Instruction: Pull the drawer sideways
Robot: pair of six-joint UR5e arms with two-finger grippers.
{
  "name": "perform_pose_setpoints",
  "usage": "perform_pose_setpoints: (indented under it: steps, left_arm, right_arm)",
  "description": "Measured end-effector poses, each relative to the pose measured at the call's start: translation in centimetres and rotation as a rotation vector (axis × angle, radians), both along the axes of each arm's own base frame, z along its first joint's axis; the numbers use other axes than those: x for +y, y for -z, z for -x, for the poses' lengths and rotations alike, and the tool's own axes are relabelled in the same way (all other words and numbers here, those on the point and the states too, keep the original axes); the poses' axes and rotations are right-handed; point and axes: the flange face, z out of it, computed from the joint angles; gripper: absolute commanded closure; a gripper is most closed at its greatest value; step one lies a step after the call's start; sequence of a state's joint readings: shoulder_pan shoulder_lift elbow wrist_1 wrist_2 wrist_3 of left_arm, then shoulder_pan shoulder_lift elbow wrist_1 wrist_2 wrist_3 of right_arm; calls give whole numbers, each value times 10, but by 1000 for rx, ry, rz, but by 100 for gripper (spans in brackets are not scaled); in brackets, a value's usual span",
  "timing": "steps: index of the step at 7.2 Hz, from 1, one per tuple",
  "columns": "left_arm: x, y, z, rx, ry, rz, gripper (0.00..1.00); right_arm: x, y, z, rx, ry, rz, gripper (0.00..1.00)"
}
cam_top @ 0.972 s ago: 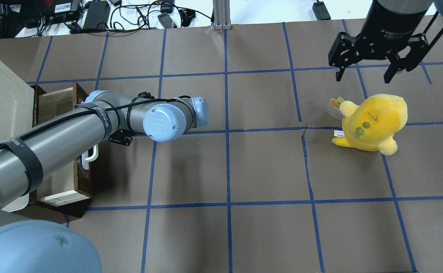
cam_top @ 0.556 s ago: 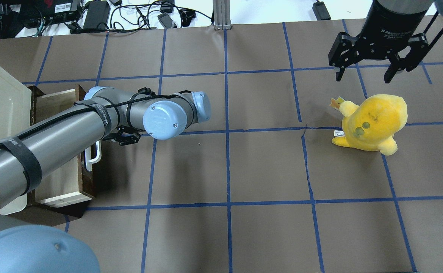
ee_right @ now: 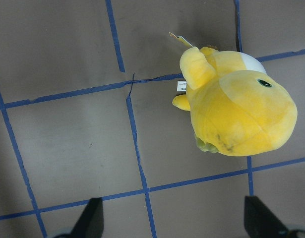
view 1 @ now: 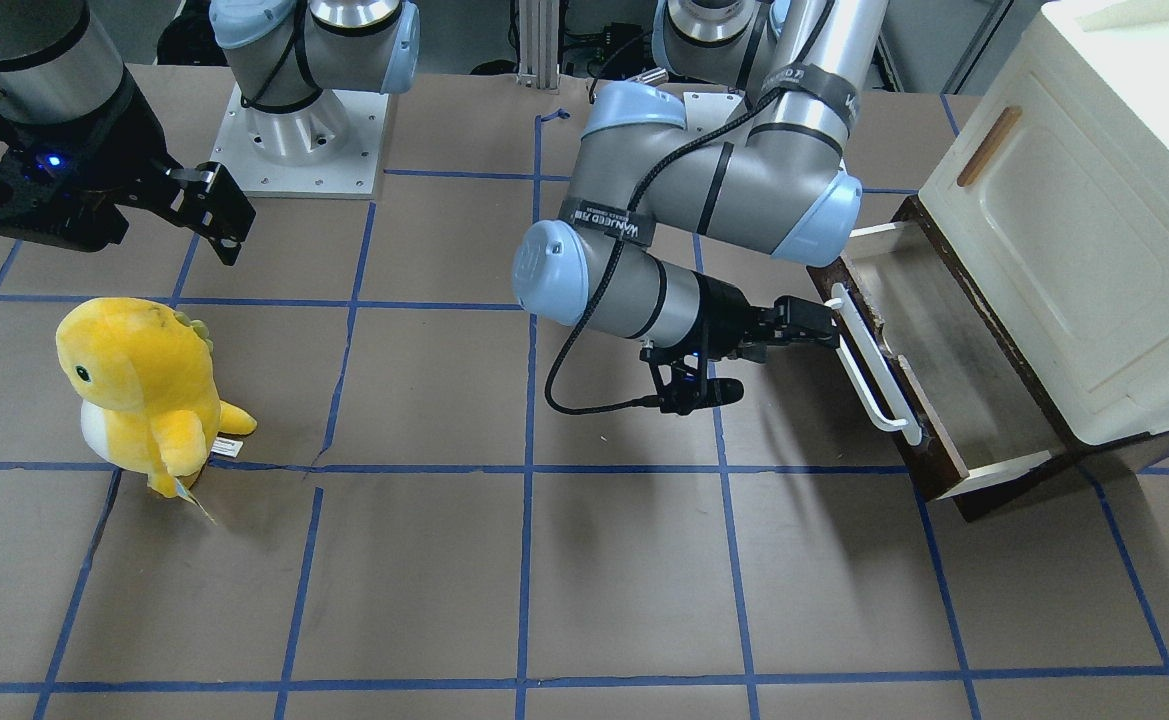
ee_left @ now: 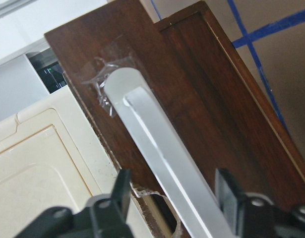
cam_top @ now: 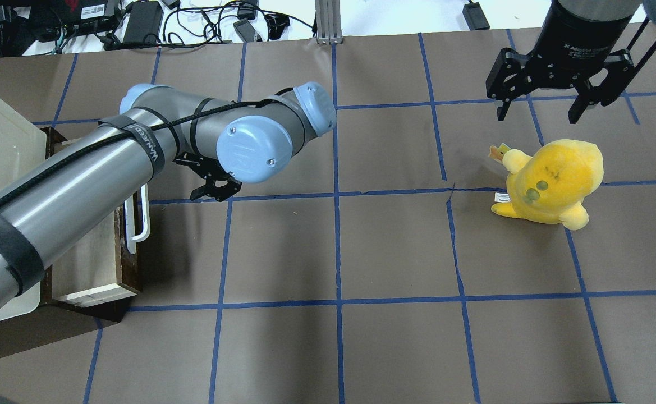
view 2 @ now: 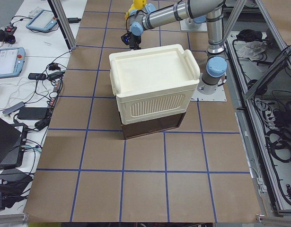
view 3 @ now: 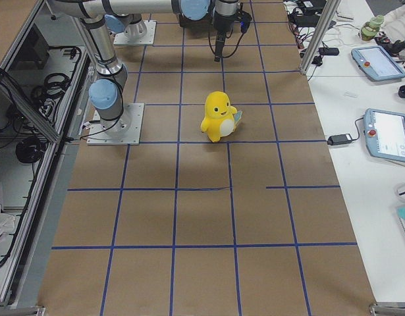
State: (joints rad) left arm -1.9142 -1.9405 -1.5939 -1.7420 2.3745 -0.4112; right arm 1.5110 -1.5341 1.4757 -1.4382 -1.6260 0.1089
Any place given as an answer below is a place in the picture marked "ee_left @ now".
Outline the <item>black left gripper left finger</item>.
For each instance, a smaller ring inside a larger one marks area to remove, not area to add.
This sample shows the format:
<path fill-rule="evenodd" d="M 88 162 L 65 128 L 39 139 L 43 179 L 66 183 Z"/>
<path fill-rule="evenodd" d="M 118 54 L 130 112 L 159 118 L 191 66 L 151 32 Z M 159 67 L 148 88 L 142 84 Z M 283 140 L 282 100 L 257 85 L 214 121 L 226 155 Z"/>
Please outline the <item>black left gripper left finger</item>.
<path fill-rule="evenodd" d="M 27 225 L 17 238 L 131 238 L 126 223 L 130 203 L 129 169 L 120 170 L 110 194 L 91 197 L 83 210 L 51 207 Z"/>

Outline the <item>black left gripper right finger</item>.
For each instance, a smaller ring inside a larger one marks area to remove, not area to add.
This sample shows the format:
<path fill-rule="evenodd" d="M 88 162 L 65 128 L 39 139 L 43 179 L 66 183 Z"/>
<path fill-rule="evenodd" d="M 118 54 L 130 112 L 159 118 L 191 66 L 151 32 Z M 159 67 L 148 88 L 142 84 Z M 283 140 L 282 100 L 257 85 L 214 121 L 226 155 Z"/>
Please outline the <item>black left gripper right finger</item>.
<path fill-rule="evenodd" d="M 245 192 L 223 168 L 215 172 L 215 195 L 232 233 L 239 238 L 305 238 L 305 204 L 284 211 L 264 194 Z"/>

